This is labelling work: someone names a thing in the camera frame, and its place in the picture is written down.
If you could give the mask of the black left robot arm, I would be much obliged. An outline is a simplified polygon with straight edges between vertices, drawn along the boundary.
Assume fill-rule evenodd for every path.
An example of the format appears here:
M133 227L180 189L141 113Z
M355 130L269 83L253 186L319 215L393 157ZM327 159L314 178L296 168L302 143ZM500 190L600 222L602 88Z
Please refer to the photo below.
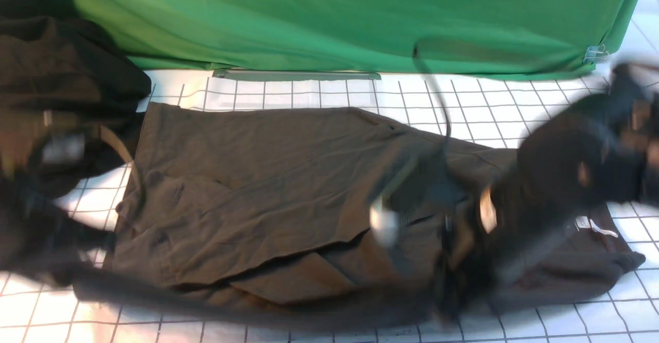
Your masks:
M133 152L109 125L63 111L2 109L2 271L55 287L87 268L92 249L113 251L117 235L73 219L36 188L43 165L77 164L88 140L127 164Z

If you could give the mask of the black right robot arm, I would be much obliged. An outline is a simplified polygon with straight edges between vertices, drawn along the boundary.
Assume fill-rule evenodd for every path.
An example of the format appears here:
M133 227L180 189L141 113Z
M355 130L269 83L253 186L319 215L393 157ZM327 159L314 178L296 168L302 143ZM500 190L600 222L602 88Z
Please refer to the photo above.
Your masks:
M578 216L608 202L657 207L657 93L619 63L606 92L575 101L520 144L517 161L482 191L479 285L507 286L565 241Z

